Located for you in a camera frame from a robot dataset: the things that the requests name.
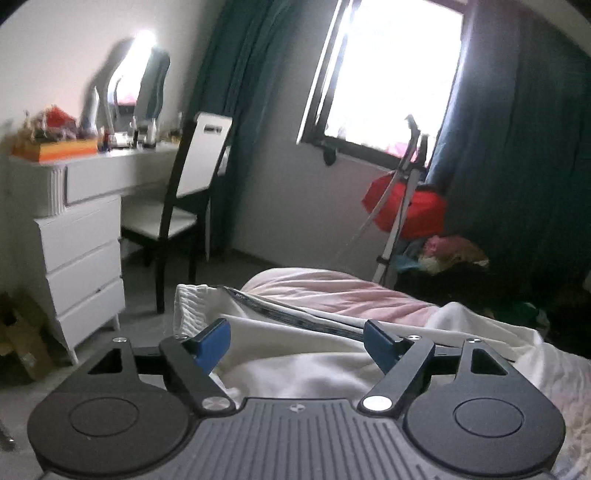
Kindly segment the white sweatpants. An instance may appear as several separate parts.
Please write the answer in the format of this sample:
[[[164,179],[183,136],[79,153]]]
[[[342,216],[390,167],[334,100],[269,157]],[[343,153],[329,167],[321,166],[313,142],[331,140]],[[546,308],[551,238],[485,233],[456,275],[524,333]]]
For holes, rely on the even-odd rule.
[[[477,315],[458,303],[437,307],[378,287],[322,293],[273,285],[245,291],[177,286],[177,333],[197,336],[219,318],[228,320],[231,339],[212,378],[235,402],[245,397],[358,402],[383,376],[363,347],[369,319],[390,334],[416,334],[447,347],[479,338],[543,393],[553,385],[553,364],[561,357],[532,329]]]

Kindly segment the pile of clothes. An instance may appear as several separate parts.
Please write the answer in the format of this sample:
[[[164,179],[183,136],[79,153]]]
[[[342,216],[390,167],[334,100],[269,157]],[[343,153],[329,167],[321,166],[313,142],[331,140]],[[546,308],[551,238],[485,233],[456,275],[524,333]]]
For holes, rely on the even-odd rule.
[[[487,267],[489,258],[476,244],[461,236],[432,236],[413,240],[396,256],[397,271],[418,270],[436,275],[458,264]]]

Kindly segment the red bag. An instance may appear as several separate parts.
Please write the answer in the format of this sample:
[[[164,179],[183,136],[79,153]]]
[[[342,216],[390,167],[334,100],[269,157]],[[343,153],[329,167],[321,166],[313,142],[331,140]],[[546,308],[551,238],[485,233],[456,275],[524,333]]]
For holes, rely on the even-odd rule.
[[[370,184],[362,200],[362,205],[368,213],[377,206],[392,177],[393,174],[387,174]],[[391,231],[394,226],[394,218],[398,214],[405,193],[405,182],[398,182],[394,186],[385,206],[374,220],[374,223],[381,231]],[[447,202],[442,196],[431,187],[418,186],[408,207],[406,221],[402,229],[402,238],[414,240],[442,234],[444,232],[446,211]]]

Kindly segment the cardboard box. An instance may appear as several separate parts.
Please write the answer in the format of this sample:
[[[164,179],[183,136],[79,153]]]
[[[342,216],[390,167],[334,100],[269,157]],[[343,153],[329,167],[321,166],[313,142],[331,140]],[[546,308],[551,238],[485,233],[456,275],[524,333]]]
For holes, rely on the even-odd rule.
[[[1,356],[14,353],[28,377],[38,381],[54,368],[42,338],[47,317],[23,291],[1,294]]]

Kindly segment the pastel bed sheet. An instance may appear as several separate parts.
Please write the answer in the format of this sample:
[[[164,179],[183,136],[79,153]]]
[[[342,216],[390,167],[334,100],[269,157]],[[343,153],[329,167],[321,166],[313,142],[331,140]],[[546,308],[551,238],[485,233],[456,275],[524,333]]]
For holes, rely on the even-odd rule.
[[[542,340],[533,329],[478,315],[452,302],[437,307],[329,270],[277,268],[247,281],[243,292],[290,307],[338,315],[354,325],[379,320],[388,332],[419,335],[446,346],[470,337],[493,346],[560,410],[566,439],[553,469],[560,479],[590,476],[590,363]],[[341,354],[318,334],[270,328],[245,334],[249,360],[236,368],[243,396],[318,397],[358,400],[379,378],[359,349]]]

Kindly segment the white dresser desk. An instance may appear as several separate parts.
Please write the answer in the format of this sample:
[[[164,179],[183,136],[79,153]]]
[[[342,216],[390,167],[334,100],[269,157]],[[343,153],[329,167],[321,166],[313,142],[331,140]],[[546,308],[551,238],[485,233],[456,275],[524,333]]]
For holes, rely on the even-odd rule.
[[[103,326],[119,327],[121,198],[168,180],[177,145],[34,163],[13,156],[8,214],[22,287],[72,364]]]

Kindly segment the black white chair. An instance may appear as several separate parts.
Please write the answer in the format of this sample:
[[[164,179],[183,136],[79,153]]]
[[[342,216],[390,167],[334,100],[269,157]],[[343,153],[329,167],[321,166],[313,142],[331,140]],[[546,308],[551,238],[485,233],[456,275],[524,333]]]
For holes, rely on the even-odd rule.
[[[178,238],[189,246],[187,276],[197,278],[206,257],[206,212],[214,180],[228,145],[232,119],[199,112],[183,128],[161,199],[135,195],[122,203],[121,234],[153,253],[155,308],[165,312],[167,258]]]

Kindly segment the teal curtain right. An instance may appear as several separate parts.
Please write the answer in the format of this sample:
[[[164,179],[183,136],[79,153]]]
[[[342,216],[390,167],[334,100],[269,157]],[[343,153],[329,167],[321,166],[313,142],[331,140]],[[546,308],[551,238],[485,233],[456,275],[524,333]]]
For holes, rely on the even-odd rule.
[[[590,59],[522,3],[469,3],[428,180],[508,287],[589,316]]]

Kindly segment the teal curtain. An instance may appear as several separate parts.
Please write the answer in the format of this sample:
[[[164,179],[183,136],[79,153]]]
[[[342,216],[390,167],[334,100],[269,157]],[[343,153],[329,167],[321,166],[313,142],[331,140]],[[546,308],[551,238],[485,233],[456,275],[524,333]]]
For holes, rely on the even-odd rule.
[[[228,166],[212,184],[211,254],[276,264],[315,257],[322,150],[301,142],[337,1],[226,1],[189,113],[232,118]]]
[[[469,3],[428,180],[508,287],[589,316],[590,59],[522,3]]]

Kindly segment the orange box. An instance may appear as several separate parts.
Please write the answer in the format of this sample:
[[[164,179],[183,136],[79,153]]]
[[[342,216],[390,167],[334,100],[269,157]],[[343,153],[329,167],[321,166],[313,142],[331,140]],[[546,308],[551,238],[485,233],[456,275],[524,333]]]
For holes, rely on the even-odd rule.
[[[26,141],[15,145],[11,155],[35,163],[47,163],[95,155],[98,152],[97,145],[96,139],[49,143]]]

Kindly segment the wavy vanity mirror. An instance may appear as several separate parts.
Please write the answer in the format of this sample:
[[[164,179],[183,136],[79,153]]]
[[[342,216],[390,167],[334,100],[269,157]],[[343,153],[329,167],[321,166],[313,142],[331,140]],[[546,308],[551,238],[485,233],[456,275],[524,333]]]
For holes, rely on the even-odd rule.
[[[87,94],[98,98],[96,125],[118,133],[158,118],[170,63],[152,29],[117,41],[88,84]]]

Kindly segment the teal curtain left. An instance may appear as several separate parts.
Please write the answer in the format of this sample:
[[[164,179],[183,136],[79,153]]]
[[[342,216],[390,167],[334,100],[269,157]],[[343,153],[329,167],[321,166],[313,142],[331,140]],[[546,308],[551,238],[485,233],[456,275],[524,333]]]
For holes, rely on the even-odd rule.
[[[189,113],[232,118],[228,166],[212,184],[211,254],[276,264],[315,257],[322,150],[301,142],[337,1],[226,1]]]

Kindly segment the window with dark frame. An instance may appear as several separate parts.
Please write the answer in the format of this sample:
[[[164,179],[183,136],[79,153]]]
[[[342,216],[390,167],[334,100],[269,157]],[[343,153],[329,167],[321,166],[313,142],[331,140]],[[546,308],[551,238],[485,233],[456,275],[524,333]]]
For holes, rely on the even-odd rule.
[[[339,1],[298,142],[393,169],[415,133],[436,137],[462,46],[465,1]]]

